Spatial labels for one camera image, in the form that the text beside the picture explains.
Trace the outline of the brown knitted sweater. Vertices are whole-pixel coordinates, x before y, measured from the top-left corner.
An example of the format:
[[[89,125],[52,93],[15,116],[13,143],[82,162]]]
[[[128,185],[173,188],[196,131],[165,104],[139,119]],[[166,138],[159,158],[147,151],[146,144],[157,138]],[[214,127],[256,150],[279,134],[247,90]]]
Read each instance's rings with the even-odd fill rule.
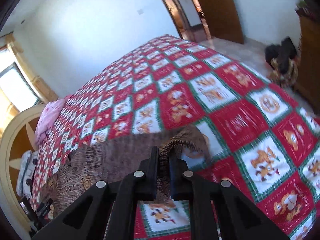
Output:
[[[66,162],[41,187],[40,201],[52,199],[57,216],[97,181],[113,183],[135,172],[140,162],[150,157],[154,146],[159,148],[157,203],[166,202],[171,196],[170,156],[179,158],[187,150],[198,153],[205,161],[210,160],[209,139],[195,125],[118,137],[82,146],[67,155]]]

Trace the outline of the grey patterned pillow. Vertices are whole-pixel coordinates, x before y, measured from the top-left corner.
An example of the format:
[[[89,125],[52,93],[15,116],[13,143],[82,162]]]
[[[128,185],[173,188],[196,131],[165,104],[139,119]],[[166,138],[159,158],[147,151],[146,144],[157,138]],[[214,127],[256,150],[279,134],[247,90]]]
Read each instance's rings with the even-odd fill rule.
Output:
[[[35,168],[38,161],[38,151],[28,150],[22,154],[20,171],[18,173],[16,193],[20,197],[32,198],[32,185]]]

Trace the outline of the red patchwork bedspread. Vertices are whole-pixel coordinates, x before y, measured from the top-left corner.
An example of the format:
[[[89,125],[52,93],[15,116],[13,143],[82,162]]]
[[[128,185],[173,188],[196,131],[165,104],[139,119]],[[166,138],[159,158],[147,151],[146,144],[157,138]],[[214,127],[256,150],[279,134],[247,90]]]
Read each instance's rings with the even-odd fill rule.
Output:
[[[154,38],[72,94],[39,146],[31,206],[73,151],[193,124],[209,156],[189,169],[230,181],[291,239],[319,217],[319,119],[244,63],[171,35]]]

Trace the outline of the cream wooden headboard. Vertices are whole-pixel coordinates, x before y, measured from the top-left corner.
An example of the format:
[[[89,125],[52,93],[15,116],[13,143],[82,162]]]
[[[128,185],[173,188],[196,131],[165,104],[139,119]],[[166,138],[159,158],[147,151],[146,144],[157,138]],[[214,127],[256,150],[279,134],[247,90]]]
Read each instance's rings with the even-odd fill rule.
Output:
[[[45,105],[37,105],[16,115],[5,128],[1,138],[1,209],[21,239],[29,239],[29,219],[16,194],[21,156],[35,152],[35,130]]]

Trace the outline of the pink pillow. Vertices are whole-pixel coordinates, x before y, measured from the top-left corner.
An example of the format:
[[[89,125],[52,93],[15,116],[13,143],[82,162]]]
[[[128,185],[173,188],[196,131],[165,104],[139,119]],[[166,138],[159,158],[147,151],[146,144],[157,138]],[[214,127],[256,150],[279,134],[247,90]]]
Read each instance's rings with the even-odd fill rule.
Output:
[[[66,96],[63,99],[58,99],[46,104],[36,126],[35,144],[37,146],[39,146],[47,137],[49,130],[58,119],[63,107],[65,106],[69,98],[70,96]]]

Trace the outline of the yellow curtain right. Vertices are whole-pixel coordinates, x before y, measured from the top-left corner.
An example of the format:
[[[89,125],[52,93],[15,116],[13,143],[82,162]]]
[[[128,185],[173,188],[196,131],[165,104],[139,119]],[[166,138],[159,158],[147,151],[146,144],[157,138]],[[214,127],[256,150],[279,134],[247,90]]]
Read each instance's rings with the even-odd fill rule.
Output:
[[[36,95],[38,95],[44,103],[56,101],[59,98],[58,95],[46,84],[43,78],[33,70],[30,62],[24,55],[23,48],[15,39],[13,33],[9,33],[4,37],[7,48],[13,53],[18,67]]]

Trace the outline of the window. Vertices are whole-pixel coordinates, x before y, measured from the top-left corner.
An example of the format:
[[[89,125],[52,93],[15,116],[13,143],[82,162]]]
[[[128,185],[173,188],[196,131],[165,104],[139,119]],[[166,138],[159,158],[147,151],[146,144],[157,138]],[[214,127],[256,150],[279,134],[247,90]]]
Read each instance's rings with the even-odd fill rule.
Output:
[[[7,48],[1,48],[1,90],[20,112],[41,102]]]

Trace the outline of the wooden dresser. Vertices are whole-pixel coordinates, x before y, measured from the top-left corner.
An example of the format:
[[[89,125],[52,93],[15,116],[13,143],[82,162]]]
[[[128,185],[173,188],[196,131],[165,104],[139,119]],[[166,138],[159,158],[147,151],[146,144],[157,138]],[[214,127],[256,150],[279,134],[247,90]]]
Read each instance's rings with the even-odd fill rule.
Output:
[[[299,16],[300,63],[295,89],[319,111],[319,20],[305,9],[296,10]]]

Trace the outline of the black bag on floor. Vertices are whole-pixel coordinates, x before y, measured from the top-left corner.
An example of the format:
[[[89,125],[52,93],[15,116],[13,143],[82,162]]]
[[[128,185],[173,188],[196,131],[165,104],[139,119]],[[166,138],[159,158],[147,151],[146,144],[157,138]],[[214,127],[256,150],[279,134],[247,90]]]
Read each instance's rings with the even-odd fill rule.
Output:
[[[275,70],[272,66],[272,60],[278,64],[277,68],[280,74],[286,74],[289,70],[289,62],[297,56],[297,50],[291,40],[286,37],[282,40],[281,44],[272,44],[265,48],[265,61]]]

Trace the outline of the brown wooden door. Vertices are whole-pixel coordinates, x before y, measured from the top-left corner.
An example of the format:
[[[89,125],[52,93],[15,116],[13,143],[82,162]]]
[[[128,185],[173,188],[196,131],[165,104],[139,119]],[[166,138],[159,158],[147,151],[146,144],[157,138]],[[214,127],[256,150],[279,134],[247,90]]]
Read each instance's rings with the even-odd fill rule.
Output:
[[[244,44],[244,35],[233,0],[198,1],[213,37]]]

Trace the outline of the wall light switch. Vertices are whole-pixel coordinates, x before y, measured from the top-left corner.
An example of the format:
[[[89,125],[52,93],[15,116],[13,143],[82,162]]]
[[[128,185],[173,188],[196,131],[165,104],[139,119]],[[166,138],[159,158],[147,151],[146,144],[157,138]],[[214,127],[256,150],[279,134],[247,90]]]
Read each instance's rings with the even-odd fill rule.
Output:
[[[137,12],[138,12],[139,15],[141,15],[141,14],[144,13],[144,10],[143,9],[139,9],[139,10],[137,10]]]

